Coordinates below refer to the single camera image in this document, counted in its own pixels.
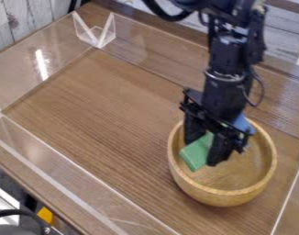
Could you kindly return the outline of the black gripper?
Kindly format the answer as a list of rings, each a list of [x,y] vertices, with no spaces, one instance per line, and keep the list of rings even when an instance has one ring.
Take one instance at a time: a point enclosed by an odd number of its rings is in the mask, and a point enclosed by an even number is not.
[[[251,71],[241,73],[217,73],[204,71],[204,87],[199,91],[185,88],[180,109],[185,113],[184,139],[185,145],[196,141],[208,131],[211,135],[205,164],[215,167],[225,162],[232,153],[243,153],[248,137],[255,129],[247,121],[244,109],[247,105],[257,106],[249,100],[253,80],[260,77]]]

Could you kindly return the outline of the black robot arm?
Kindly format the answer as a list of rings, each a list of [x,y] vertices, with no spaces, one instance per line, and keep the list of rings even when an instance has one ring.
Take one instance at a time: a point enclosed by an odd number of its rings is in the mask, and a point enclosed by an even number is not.
[[[215,166],[245,150],[255,129],[244,109],[252,84],[259,82],[253,65],[265,51],[263,28],[267,15],[264,0],[171,0],[180,8],[168,14],[156,0],[141,0],[161,19],[177,22],[199,16],[208,28],[208,66],[201,90],[185,88],[180,109],[184,112],[185,147],[200,145],[197,156]]]

